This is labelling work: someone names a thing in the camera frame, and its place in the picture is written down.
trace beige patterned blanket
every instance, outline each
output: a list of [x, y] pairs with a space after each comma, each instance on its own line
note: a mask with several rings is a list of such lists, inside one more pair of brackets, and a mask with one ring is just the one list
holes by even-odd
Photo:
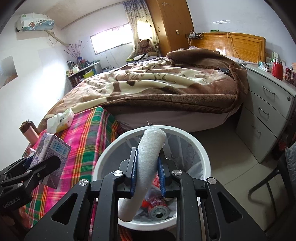
[[[50, 109], [39, 125], [69, 107], [74, 113], [103, 106], [112, 114], [149, 110], [226, 113], [248, 92], [247, 72], [210, 50], [168, 53], [169, 60], [127, 64], [81, 82]], [[230, 69], [230, 75], [219, 68]]]

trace drawer handle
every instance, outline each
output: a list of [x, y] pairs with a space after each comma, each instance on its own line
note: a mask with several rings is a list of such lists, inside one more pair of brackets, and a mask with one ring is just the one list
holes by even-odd
[[269, 113], [266, 113], [264, 110], [262, 110], [259, 106], [258, 106], [258, 109], [263, 111], [265, 114], [267, 114], [269, 116]]
[[257, 131], [259, 134], [261, 134], [261, 132], [260, 131], [258, 131], [254, 126], [252, 126], [254, 129], [255, 129], [255, 131]]
[[267, 90], [268, 92], [272, 93], [273, 95], [275, 95], [276, 93], [271, 92], [269, 89], [266, 89], [264, 86], [262, 86], [263, 89]]

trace electrical cable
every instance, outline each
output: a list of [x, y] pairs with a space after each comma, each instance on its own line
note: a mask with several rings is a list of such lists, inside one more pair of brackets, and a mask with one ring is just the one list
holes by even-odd
[[[247, 64], [247, 62], [244, 61], [244, 60], [238, 60], [238, 61], [236, 61], [236, 62], [234, 63], [234, 65], [237, 64], [238, 62], [245, 62], [245, 63]], [[227, 70], [227, 71], [223, 72], [220, 68], [219, 68], [219, 70], [221, 71], [222, 74], [227, 73], [227, 72], [229, 71], [229, 70]]]
[[192, 31], [194, 31], [194, 29], [190, 31], [190, 35], [189, 35], [189, 38], [188, 38], [189, 48], [191, 47], [191, 41], [192, 41], [192, 36], [191, 36], [191, 34], [192, 34]]
[[57, 40], [56, 40], [56, 42], [55, 42], [55, 44], [50, 40], [50, 37], [49, 37], [49, 33], [47, 33], [47, 35], [48, 35], [48, 39], [49, 39], [49, 41], [51, 42], [51, 44], [53, 45], [53, 46], [55, 46], [56, 44], [57, 44]]
[[112, 53], [111, 53], [111, 50], [110, 50], [110, 49], [109, 49], [109, 52], [110, 52], [111, 56], [113, 57], [113, 59], [114, 59], [115, 63], [117, 64], [117, 66], [118, 66], [118, 67], [120, 67], [120, 66], [119, 66], [119, 64], [116, 62], [116, 60], [115, 60], [114, 56], [112, 55]]
[[230, 45], [229, 45], [228, 34], [229, 34], [229, 36], [230, 36], [230, 40], [231, 40], [232, 56], [234, 57], [234, 52], [233, 52], [233, 50], [235, 50], [235, 53], [237, 54], [237, 57], [239, 58], [239, 61], [235, 62], [235, 64], [238, 63], [238, 62], [245, 62], [246, 64], [248, 64], [246, 61], [244, 61], [244, 60], [242, 60], [242, 59], [240, 58], [240, 56], [239, 56], [237, 50], [236, 50], [235, 47], [234, 47], [233, 39], [232, 39], [231, 33], [230, 33], [230, 32], [227, 32], [227, 42], [228, 42], [228, 47], [229, 47], [229, 49], [230, 49]]
[[[191, 47], [191, 43], [192, 43], [192, 36], [191, 36], [192, 32], [194, 33], [194, 29], [190, 31], [190, 35], [189, 35], [189, 37], [188, 37], [188, 41], [187, 41], [187, 42], [188, 42], [188, 44], [189, 44], [189, 48]], [[204, 34], [204, 33], [205, 33], [205, 32], [202, 32], [201, 34], [195, 36], [195, 38], [201, 36], [201, 35]]]
[[106, 55], [106, 60], [107, 60], [108, 64], [110, 65], [110, 69], [111, 69], [112, 68], [111, 64], [109, 63], [108, 58], [107, 58], [107, 50], [105, 51], [105, 55]]

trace white tissue roll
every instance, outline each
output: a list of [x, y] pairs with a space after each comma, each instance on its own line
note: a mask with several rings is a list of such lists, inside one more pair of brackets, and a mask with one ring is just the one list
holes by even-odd
[[142, 205], [157, 172], [157, 159], [165, 141], [165, 132], [153, 126], [144, 132], [138, 146], [136, 190], [131, 199], [119, 199], [118, 217], [124, 222], [132, 221]]

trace wooden headboard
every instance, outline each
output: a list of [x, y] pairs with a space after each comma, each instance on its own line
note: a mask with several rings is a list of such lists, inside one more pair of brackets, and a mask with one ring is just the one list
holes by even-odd
[[265, 38], [241, 33], [204, 33], [203, 39], [192, 39], [193, 46], [218, 50], [221, 54], [258, 63], [265, 62]]

